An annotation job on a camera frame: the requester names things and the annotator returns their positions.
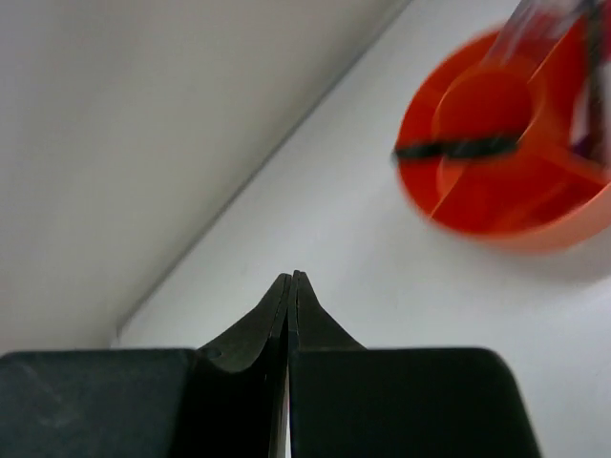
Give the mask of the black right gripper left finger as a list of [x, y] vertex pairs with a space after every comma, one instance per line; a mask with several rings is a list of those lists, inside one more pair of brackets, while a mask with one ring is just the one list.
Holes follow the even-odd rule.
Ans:
[[281, 440], [291, 278], [200, 348], [13, 352], [5, 457], [271, 457]]

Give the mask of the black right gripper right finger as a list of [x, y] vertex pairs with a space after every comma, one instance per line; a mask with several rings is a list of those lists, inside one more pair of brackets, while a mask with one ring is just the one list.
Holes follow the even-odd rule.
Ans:
[[370, 349], [295, 272], [288, 308], [295, 457], [538, 457], [509, 366], [478, 347]]

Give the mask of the black handled scissors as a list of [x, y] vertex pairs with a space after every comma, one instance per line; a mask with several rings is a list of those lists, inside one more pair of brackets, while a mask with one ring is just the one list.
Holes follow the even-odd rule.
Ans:
[[[603, 39], [606, 37], [603, 29], [607, 20], [603, 18], [602, 1], [584, 2], [585, 10], [579, 19], [586, 21], [585, 47], [588, 57], [592, 60], [590, 63], [592, 71], [596, 72], [602, 59]], [[509, 62], [497, 64], [505, 68]], [[489, 134], [461, 134], [450, 139], [422, 140], [408, 146], [395, 147], [393, 156], [398, 161], [416, 161], [434, 157], [445, 157], [451, 160], [482, 159], [514, 151], [518, 146], [521, 134], [520, 128], [512, 131], [494, 128]]]

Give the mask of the white marker purple cap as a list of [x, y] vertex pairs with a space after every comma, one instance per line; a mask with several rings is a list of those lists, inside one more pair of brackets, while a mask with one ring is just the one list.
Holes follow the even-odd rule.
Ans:
[[589, 127], [588, 102], [588, 90], [583, 88], [573, 106], [570, 144], [572, 151], [576, 155], [593, 160], [594, 153], [592, 152], [592, 139]]

